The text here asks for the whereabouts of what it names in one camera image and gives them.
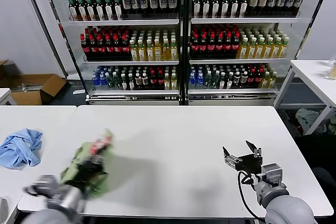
cable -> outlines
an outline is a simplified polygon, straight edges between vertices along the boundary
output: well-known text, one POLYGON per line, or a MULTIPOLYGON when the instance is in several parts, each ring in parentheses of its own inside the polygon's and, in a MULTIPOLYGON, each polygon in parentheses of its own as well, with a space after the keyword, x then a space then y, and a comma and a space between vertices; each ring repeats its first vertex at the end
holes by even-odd
POLYGON ((239 187, 239 193, 240 193, 240 197, 241 197, 241 200, 243 201, 243 203, 244 203, 244 206, 246 207, 246 209, 247 209, 247 211, 249 211, 249 213, 254 217, 254 218, 256 218, 257 220, 259 220, 259 221, 261 221, 261 222, 263 222, 263 223, 265 223, 265 220, 263 219, 263 218, 260 218, 260 217, 258 217, 258 216, 256 216, 255 215, 255 213, 254 212, 252 212, 252 210, 248 207, 248 205, 246 204, 246 201, 245 201, 245 198, 244 198, 244 195, 243 195, 243 191, 242 191, 242 185, 241 185, 241 183, 240 183, 240 176, 241 176, 241 174, 244 174, 245 176, 247 176, 247 174, 245 174, 244 172, 242 172, 242 171, 240 171, 239 173, 238 173, 238 187, 239 187))

cardboard box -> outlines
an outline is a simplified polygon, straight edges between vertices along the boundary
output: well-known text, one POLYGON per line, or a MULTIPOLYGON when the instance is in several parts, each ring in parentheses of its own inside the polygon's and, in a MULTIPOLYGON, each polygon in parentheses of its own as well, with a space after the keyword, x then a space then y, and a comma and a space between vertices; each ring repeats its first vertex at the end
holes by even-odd
POLYGON ((12 92, 11 95, 18 105, 42 105, 48 103, 67 82, 54 73, 7 75, 3 69, 4 63, 6 61, 0 61, 0 88, 10 88, 14 91, 22 83, 42 85, 39 91, 12 92))

white table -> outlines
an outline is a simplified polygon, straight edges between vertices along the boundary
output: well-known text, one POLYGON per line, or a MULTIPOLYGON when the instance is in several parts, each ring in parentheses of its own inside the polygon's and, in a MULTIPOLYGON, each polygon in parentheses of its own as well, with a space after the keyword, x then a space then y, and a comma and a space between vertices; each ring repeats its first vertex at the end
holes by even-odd
POLYGON ((40 165, 45 159, 45 150, 54 139, 57 128, 74 113, 76 106, 0 106, 0 142, 16 131, 24 128, 43 133, 41 150, 38 151, 41 163, 35 167, 24 165, 20 170, 0 166, 0 196, 8 203, 8 218, 4 223, 12 223, 16 206, 23 195, 23 187, 40 173, 40 165))
POLYGON ((327 60, 291 60, 291 66, 274 101, 274 107, 278 108, 280 106, 294 75, 297 75, 326 105, 326 108, 305 133, 305 135, 309 135, 316 130, 323 120, 328 119, 335 112, 336 81, 328 80, 325 77, 330 71, 327 60))
MULTIPOLYGON (((222 149, 249 154, 245 140, 263 148, 264 164, 283 168, 290 193, 305 200, 315 216, 333 214, 273 107, 84 105, 71 120, 45 152, 50 174, 59 176, 81 143, 96 140, 105 127, 115 141, 110 191, 89 200, 84 215, 251 218, 239 195, 238 172, 224 163, 222 149)), ((250 208, 265 216, 251 187, 243 191, 250 208)), ((44 207, 43 198, 30 195, 18 204, 22 211, 44 207)))
POLYGON ((11 97, 11 91, 9 88, 0 88, 0 105, 16 105, 16 102, 11 97))

shelf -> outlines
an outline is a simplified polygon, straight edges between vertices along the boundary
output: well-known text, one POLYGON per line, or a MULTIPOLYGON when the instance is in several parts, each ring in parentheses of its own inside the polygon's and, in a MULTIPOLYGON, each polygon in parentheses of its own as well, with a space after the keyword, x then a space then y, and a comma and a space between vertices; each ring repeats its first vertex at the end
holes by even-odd
POLYGON ((94 90, 91 92, 94 96, 103 97, 120 97, 124 95, 141 97, 141 96, 178 96, 179 90, 94 90))
POLYGON ((100 20, 100 21, 70 21, 74 26, 150 26, 177 25, 179 19, 135 19, 135 20, 100 20))
POLYGON ((301 18, 192 18, 192 24, 297 23, 301 18))
POLYGON ((244 94, 275 94, 276 89, 190 89, 188 96, 195 95, 244 95, 244 94))
POLYGON ((85 65, 95 65, 95 66, 134 66, 134 65, 178 65, 178 60, 161 60, 161 61, 84 61, 85 65))
POLYGON ((190 60, 190 64, 234 64, 234 63, 272 63, 277 61, 286 61, 287 59, 228 59, 228 60, 190 60))

blue cloth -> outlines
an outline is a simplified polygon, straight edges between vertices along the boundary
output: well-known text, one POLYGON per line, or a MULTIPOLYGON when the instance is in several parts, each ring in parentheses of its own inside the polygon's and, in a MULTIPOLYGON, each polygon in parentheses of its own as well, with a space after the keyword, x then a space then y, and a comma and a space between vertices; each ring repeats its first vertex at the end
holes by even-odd
POLYGON ((9 135, 0 145, 0 165, 7 168, 18 167, 21 163, 35 166, 40 159, 33 151, 41 148, 42 133, 24 129, 9 135))

